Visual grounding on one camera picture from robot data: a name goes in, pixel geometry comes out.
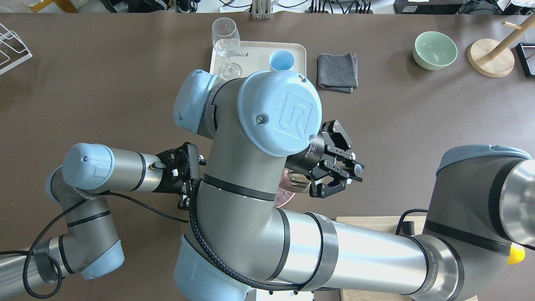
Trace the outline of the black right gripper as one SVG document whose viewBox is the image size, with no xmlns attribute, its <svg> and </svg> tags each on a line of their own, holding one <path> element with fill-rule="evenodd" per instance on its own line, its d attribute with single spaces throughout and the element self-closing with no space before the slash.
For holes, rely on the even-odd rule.
<svg viewBox="0 0 535 301">
<path fill-rule="evenodd" d="M 335 164 L 332 156 L 324 157 L 325 145 L 331 145 L 347 154 L 347 160 L 356 160 L 353 152 L 353 141 L 346 133 L 339 120 L 331 120 L 322 124 L 314 140 L 302 152 L 288 156 L 286 168 L 310 179 L 310 196 L 327 198 L 346 189 L 351 181 L 363 182 L 359 176 L 365 165 L 358 161 L 350 161 L 342 166 Z"/>
</svg>

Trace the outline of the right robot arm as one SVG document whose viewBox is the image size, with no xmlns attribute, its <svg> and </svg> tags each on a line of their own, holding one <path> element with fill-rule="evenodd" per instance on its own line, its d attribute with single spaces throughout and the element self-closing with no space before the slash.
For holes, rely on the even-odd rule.
<svg viewBox="0 0 535 301">
<path fill-rule="evenodd" d="M 273 207 L 283 168 L 308 179 L 358 180 L 345 133 L 325 122 L 314 85 L 294 71 L 220 82 L 195 70 L 176 124 L 214 141 L 191 199 L 175 282 L 198 300 L 242 300 L 249 287 L 322 287 L 460 301 L 495 281 L 512 243 L 534 242 L 534 160 L 499 145 L 447 151 L 421 235 L 393 235 Z"/>
</svg>

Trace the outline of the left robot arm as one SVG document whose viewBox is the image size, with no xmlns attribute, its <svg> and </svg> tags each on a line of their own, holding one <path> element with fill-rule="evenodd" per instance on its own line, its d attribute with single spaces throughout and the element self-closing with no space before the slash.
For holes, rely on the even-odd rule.
<svg viewBox="0 0 535 301">
<path fill-rule="evenodd" d="M 102 144 L 78 143 L 47 179 L 46 194 L 62 209 L 25 249 L 1 252 L 1 299 L 20 293 L 50 298 L 63 278 L 91 280 L 124 262 L 107 196 L 122 191 L 174 193 L 187 197 L 206 162 L 195 144 L 155 156 Z"/>
</svg>

